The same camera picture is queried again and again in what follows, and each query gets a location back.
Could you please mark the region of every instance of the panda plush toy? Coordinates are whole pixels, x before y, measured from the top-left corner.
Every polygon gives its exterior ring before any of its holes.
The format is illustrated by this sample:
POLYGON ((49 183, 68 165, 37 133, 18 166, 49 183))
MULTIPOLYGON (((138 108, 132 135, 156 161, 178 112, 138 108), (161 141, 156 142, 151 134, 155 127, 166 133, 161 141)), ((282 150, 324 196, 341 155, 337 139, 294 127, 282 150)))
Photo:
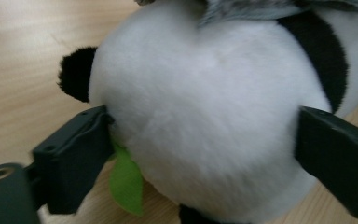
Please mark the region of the panda plush toy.
POLYGON ((358 105, 358 11, 341 10, 353 5, 241 2, 139 1, 152 4, 62 61, 62 90, 107 107, 182 223, 288 211, 315 183, 295 157, 300 108, 342 118, 358 105))

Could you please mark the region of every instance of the panda ear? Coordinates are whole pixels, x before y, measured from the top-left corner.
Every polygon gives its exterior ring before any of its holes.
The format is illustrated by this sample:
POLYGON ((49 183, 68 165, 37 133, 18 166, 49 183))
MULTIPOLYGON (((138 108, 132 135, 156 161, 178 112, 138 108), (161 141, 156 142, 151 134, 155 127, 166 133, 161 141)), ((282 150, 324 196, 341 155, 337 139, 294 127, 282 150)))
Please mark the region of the panda ear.
POLYGON ((95 47, 78 49, 61 61, 58 85, 63 92, 84 103, 89 101, 91 67, 96 50, 95 47))
POLYGON ((302 107, 296 159, 358 217, 358 128, 333 114, 302 107))

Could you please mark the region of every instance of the wooden surface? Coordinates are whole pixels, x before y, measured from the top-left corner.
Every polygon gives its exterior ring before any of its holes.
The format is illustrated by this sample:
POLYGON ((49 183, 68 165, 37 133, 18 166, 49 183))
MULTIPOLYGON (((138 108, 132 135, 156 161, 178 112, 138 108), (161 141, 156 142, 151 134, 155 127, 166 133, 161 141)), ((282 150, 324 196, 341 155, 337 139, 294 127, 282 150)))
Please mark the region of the wooden surface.
MULTIPOLYGON (((97 46, 138 7, 131 0, 0 0, 0 164, 31 162, 30 151, 81 110, 61 93, 59 61, 77 47, 97 46)), ((358 125, 358 110, 348 117, 358 125)), ((179 223, 177 207, 146 185, 145 216, 133 217, 112 202, 106 164, 77 215, 44 223, 179 223)), ((356 224, 358 220, 320 185, 287 215, 269 224, 356 224)))

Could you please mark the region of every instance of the clamp jaw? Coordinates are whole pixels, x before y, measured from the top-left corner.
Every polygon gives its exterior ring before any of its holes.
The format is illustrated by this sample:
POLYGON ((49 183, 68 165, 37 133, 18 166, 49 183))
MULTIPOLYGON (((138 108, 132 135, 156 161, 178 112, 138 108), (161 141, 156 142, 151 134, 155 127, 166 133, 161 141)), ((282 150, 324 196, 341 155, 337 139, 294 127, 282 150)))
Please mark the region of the clamp jaw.
POLYGON ((81 112, 33 150, 34 162, 0 165, 0 224, 40 223, 51 214, 73 214, 93 187, 114 149, 104 106, 81 112))

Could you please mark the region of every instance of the white plush body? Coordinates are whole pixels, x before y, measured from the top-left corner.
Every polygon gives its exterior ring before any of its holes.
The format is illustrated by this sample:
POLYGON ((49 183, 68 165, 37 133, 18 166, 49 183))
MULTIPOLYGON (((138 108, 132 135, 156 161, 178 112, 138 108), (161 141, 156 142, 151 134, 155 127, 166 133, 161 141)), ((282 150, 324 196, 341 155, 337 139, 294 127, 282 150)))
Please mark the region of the white plush body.
MULTIPOLYGON (((107 105, 114 135, 162 194, 216 221, 263 222, 314 183, 294 158, 298 109, 330 104, 276 21, 199 29, 202 13, 192 1, 159 0, 124 21, 97 50, 90 102, 107 105)), ((343 116, 358 104, 358 14, 318 13, 351 66, 343 116)))

